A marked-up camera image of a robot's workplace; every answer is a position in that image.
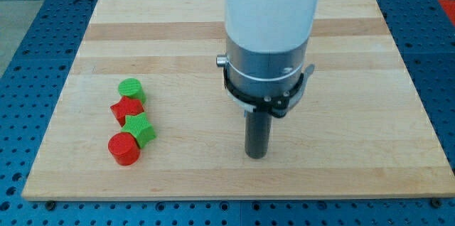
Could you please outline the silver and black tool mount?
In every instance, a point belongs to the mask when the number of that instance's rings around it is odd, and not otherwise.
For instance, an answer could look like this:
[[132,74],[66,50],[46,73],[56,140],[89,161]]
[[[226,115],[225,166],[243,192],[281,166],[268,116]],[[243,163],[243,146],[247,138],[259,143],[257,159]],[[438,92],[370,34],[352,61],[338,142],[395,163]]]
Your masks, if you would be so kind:
[[226,38],[226,52],[216,63],[223,69],[224,86],[246,112],[285,117],[304,95],[314,66],[304,66],[307,43],[280,53],[254,52]]

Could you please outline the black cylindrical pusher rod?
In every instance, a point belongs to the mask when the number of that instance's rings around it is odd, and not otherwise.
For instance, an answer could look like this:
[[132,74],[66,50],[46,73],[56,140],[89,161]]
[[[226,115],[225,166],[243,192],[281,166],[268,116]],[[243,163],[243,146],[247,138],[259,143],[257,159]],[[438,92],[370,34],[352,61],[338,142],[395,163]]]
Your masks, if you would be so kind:
[[266,112],[246,112],[245,153],[254,159],[263,158],[268,151],[272,116]]

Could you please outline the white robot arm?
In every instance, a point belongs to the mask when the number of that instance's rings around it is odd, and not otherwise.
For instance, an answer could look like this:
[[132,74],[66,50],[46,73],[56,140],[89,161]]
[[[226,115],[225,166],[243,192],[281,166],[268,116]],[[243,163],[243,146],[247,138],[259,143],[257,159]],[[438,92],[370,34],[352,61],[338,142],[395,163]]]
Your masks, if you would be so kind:
[[272,118],[304,95],[314,66],[304,57],[318,0],[223,0],[226,51],[216,58],[224,86],[245,111],[245,153],[267,154]]

